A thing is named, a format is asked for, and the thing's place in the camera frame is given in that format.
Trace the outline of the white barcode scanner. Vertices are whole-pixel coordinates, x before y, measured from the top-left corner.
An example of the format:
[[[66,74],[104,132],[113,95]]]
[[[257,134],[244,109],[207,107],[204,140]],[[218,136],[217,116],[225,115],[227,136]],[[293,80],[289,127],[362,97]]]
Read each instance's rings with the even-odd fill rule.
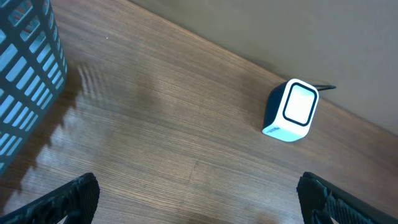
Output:
[[[318,90],[313,85],[296,78],[283,82],[267,99],[262,133],[284,142],[304,138],[318,100]]]

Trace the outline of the grey mesh shopping basket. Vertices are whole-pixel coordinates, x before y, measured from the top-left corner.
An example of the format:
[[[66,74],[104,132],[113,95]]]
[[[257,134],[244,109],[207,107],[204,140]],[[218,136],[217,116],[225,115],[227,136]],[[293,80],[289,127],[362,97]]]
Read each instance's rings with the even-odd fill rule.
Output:
[[[51,2],[1,1],[1,172],[62,92],[67,72]]]

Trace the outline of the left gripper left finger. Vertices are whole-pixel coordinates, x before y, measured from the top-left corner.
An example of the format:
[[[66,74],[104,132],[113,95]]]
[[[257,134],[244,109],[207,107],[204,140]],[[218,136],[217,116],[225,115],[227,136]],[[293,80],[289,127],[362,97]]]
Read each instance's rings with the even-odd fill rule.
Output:
[[[95,175],[85,173],[31,203],[1,217],[1,224],[91,223],[100,187]]]

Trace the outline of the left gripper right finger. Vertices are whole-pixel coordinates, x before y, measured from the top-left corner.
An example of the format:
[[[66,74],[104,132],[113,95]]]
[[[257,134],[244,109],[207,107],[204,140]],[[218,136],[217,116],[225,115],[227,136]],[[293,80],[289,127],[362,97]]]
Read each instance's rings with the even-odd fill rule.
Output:
[[[311,172],[300,177],[297,193],[305,224],[397,223],[396,218]]]

